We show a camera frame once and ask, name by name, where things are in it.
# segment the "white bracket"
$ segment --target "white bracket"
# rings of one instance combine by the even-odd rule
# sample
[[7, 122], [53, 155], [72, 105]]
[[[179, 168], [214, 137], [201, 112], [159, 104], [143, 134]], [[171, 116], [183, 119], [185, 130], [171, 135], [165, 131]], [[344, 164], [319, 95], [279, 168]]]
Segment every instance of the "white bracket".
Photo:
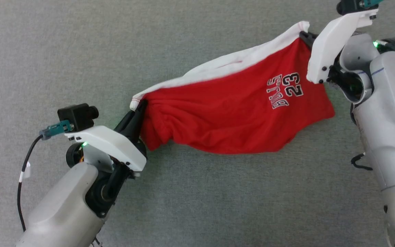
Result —
[[315, 84], [325, 82], [330, 66], [334, 64], [335, 58], [348, 39], [357, 28], [371, 25], [373, 21], [370, 17], [376, 15], [378, 11], [378, 9], [373, 9], [349, 13], [329, 22], [313, 42], [312, 55], [307, 68], [307, 80]]
[[129, 162], [134, 172], [141, 172], [147, 159], [125, 136], [105, 126], [94, 126], [83, 131], [65, 133], [76, 142], [87, 142], [96, 149], [107, 153], [121, 162]]

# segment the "gray carpet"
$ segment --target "gray carpet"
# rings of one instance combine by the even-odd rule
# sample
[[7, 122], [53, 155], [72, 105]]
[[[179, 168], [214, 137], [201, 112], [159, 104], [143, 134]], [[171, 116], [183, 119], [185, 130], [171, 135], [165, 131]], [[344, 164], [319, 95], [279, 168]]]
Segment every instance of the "gray carpet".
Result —
[[[89, 103], [114, 127], [131, 96], [205, 61], [269, 41], [295, 22], [320, 31], [335, 0], [0, 0], [0, 246], [21, 235], [22, 161], [56, 111]], [[373, 37], [395, 36], [386, 1]], [[278, 153], [223, 156], [168, 144], [125, 184], [98, 238], [113, 246], [386, 246], [374, 174], [349, 103], [328, 87], [336, 117]], [[22, 195], [28, 215], [67, 172], [69, 142], [40, 142]]]

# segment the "fabric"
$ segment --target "fabric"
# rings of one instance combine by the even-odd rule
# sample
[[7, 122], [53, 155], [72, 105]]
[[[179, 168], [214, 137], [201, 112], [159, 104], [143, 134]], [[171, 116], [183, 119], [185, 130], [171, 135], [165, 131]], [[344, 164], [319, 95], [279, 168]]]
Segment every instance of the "fabric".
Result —
[[273, 41], [222, 56], [133, 97], [148, 100], [141, 137], [211, 153], [276, 152], [304, 127], [334, 116], [323, 85], [306, 80], [310, 50], [299, 22]]

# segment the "cable connector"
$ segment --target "cable connector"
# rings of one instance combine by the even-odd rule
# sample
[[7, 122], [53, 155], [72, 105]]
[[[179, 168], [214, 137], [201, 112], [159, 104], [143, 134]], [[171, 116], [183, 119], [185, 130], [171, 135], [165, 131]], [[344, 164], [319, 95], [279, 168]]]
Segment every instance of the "cable connector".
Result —
[[65, 133], [72, 131], [74, 129], [74, 125], [70, 123], [68, 120], [63, 120], [55, 125], [50, 125], [46, 129], [39, 131], [39, 134], [42, 135], [42, 140], [48, 140], [52, 136], [56, 136], [60, 133]]

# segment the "black cable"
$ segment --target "black cable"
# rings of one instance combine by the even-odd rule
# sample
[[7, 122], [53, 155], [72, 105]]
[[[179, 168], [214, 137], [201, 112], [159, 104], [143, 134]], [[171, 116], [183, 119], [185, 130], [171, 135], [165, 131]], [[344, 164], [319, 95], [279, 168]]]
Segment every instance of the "black cable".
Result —
[[358, 165], [358, 164], [356, 164], [356, 161], [358, 161], [358, 160], [360, 160], [362, 157], [364, 157], [365, 156], [365, 153], [359, 153], [358, 155], [356, 155], [356, 156], [354, 156], [352, 159], [351, 159], [351, 164], [354, 166], [354, 167], [356, 167], [356, 168], [359, 168], [359, 169], [364, 169], [364, 170], [373, 170], [371, 167], [366, 167], [366, 166], [361, 166], [361, 165]]
[[[25, 172], [25, 168], [27, 167], [27, 162], [30, 158], [30, 155], [33, 151], [34, 146], [36, 145], [37, 142], [39, 142], [40, 139], [42, 139], [42, 135], [39, 135], [32, 143], [30, 146], [30, 149], [28, 150], [27, 156], [25, 157], [24, 164], [22, 165], [21, 169], [21, 174], [23, 175]], [[19, 179], [19, 184], [17, 185], [17, 212], [19, 213], [19, 219], [21, 219], [21, 225], [22, 225], [22, 230], [25, 232], [25, 222], [24, 218], [22, 217], [22, 211], [21, 211], [21, 188], [22, 188], [22, 180], [21, 178]]]

